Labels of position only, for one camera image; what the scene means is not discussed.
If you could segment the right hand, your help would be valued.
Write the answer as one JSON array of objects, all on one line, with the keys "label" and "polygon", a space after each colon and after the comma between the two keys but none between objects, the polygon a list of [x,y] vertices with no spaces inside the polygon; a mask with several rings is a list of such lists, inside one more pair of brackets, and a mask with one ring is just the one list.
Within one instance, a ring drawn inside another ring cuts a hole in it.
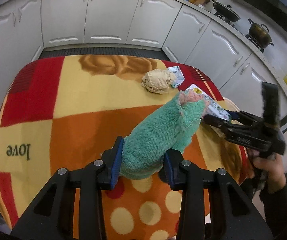
[{"label": "right hand", "polygon": [[254,178],[255,168],[263,170],[267,173],[268,192],[275,193],[281,190],[286,185],[286,176],[284,174],[284,168],[282,163],[282,157],[276,154],[274,158],[264,159],[259,157],[259,152],[253,149],[247,149],[248,165],[247,175],[249,178]]}]

